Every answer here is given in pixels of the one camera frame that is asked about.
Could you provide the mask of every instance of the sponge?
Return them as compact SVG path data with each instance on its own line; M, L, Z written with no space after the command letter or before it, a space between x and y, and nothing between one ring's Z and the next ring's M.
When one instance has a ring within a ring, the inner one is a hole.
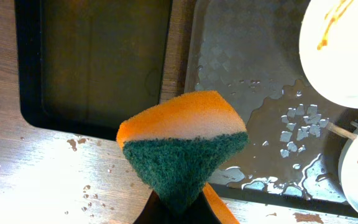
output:
M120 125L117 142L138 176L173 214L197 198L212 172L247 144L246 126L216 91L187 93Z

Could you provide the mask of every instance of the wooden countertop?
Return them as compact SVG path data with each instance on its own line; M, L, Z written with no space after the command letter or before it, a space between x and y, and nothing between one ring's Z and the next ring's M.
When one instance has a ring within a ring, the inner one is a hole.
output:
M162 101L183 92L194 5L173 1ZM24 121L14 1L1 0L0 223L132 223L149 195L115 142L39 129ZM355 218L224 201L242 223L358 223Z

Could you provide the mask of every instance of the water puddle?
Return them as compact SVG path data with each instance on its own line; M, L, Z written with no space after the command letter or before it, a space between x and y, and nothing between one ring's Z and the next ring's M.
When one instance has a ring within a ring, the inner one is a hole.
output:
M337 164L346 139L325 127L333 122L353 131L358 110L328 101L301 80L282 92L281 98L265 98L253 110L247 122L251 143L220 167L238 167L244 174L240 181L227 179L228 186L345 201Z

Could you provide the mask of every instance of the baking tray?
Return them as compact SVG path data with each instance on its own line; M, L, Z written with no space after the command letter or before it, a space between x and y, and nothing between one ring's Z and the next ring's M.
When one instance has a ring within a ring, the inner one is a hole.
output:
M171 0L16 0L21 112L33 126L116 139L159 103Z
M337 176L346 139L324 129L355 130L358 110L323 98L303 73L308 3L199 0L185 91L217 90L247 124L250 144L209 180L221 197L358 217Z

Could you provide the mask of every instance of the orange sponge layer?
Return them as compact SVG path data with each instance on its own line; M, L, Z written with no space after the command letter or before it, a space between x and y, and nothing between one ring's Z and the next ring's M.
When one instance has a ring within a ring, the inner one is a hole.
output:
M211 139L246 131L234 108L216 91L186 93L149 108L120 125L117 142L145 139Z

